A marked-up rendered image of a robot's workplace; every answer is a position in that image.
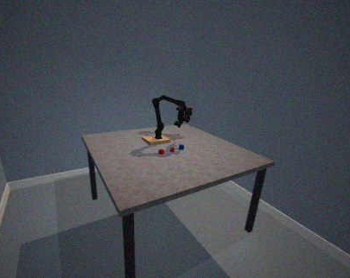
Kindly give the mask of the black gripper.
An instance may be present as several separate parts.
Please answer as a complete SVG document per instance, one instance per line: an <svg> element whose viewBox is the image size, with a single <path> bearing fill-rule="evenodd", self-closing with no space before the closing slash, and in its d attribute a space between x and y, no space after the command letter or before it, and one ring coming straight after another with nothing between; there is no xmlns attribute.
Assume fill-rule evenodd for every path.
<svg viewBox="0 0 350 278"><path fill-rule="evenodd" d="M187 116L185 113L184 113L185 116ZM175 125L178 126L179 128L181 127L183 121L182 119L184 118L184 115L180 116L179 114L177 115L178 116L178 121L175 121Z"/></svg>

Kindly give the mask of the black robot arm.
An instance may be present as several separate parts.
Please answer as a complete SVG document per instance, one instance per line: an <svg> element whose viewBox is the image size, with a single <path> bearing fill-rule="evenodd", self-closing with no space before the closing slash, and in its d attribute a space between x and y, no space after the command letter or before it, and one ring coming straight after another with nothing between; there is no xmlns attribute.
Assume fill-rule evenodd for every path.
<svg viewBox="0 0 350 278"><path fill-rule="evenodd" d="M167 97L165 95L162 95L159 98L153 98L152 104L155 107L156 120L157 120L157 129L155 130L155 132L156 132L155 139L162 139L162 132L161 131L164 128L164 125L163 125L162 120L161 120L160 110L159 110L159 101L162 101L162 100L167 100L167 101L169 101L171 103L177 104L178 106L182 107L182 108L180 108L180 107L176 108L176 110L178 111L178 114L180 116L184 115L184 111L185 111L185 114L188 115L188 116L184 115L184 118L182 119L182 121L185 121L185 122L188 123L189 120L190 120L190 116L189 115L192 116L192 108L187 108L187 106L185 105L184 101L176 100L176 99Z"/></svg>

